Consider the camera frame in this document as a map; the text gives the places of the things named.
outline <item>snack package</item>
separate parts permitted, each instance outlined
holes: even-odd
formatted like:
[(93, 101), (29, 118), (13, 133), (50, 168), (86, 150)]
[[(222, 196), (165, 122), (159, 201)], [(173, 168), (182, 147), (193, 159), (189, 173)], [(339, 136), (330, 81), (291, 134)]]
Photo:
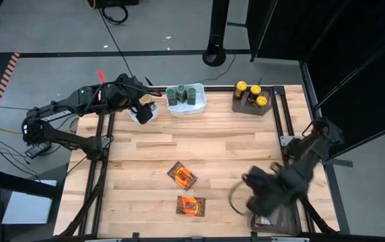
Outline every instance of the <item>snack package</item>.
[(195, 181), (197, 181), (197, 177), (179, 161), (167, 172), (167, 175), (169, 175), (177, 184), (179, 184), (181, 188), (184, 188), (186, 191), (188, 191)]
[(177, 214), (191, 216), (205, 216), (206, 198), (192, 196), (178, 196)]

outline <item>wooden tabletop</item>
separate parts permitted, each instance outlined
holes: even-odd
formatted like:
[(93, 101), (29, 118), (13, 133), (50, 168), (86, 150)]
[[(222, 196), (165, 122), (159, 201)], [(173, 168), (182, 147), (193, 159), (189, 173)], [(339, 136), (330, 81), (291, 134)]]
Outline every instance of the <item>wooden tabletop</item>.
[[(293, 128), (299, 135), (310, 123), (310, 115), (301, 85), (285, 86)], [(201, 114), (173, 117), (164, 97), (155, 98), (160, 114), (150, 123), (134, 123), (128, 112), (116, 114), (114, 141), (110, 157), (100, 217), (99, 238), (131, 237), (243, 237), (250, 236), (246, 218), (228, 204), (228, 192), (243, 173), (256, 165), (265, 171), (272, 162), (281, 162), (281, 150), (272, 111), (264, 116), (232, 112), (232, 93), (209, 91), (207, 106)], [(287, 128), (278, 98), (285, 135)], [(93, 136), (98, 117), (80, 119), (77, 134)], [(85, 154), (74, 151), (71, 169)], [(188, 191), (168, 175), (180, 161), (198, 180)], [(83, 204), (89, 161), (78, 165), (67, 177), (54, 234), (62, 232)], [(234, 205), (246, 210), (251, 191), (241, 186), (234, 194)], [(176, 214), (178, 196), (206, 198), (204, 217)], [(326, 176), (317, 166), (309, 199), (323, 219), (339, 229)], [(94, 214), (90, 209), (87, 231)], [(299, 206), (302, 228), (304, 212)]]

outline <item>concrete floor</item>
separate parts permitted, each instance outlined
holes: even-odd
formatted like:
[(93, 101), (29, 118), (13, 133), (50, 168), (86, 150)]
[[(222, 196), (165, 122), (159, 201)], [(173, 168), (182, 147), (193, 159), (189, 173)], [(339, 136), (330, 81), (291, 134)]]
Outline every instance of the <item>concrete floor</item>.
[[(228, 20), (243, 23), (247, 1), (231, 0)], [(202, 50), (206, 48), (211, 13), (209, 0), (141, 0), (128, 7), (130, 18), (121, 26), (110, 26), (124, 51)], [(246, 29), (227, 27), (225, 46), (249, 48)], [(4, 1), (0, 8), (0, 52), (91, 52), (116, 51), (97, 11), (83, 1)], [(135, 56), (128, 64), (139, 80), (148, 77), (154, 85), (191, 83), (224, 72), (233, 56), (220, 67), (208, 67), (201, 56)], [(229, 73), (208, 84), (233, 84), (239, 80), (262, 84), (303, 84), (297, 62), (258, 60), (238, 54)], [(32, 108), (63, 99), (84, 85), (98, 83), (97, 70), (114, 79), (127, 68), (121, 57), (20, 58), (1, 106)], [(19, 130), (26, 111), (0, 108), (0, 126)], [(57, 126), (62, 120), (54, 123)], [(27, 149), (20, 135), (0, 131), (0, 139), (19, 152)], [(385, 236), (385, 136), (359, 147), (340, 159), (354, 168), (337, 167), (337, 179), (351, 233)], [(47, 157), (31, 160), (37, 173), (53, 171), (69, 161), (64, 148)], [(29, 177), (0, 156), (0, 170)], [(53, 179), (65, 173), (55, 173)], [(47, 236), (53, 225), (24, 232), (16, 241)]]

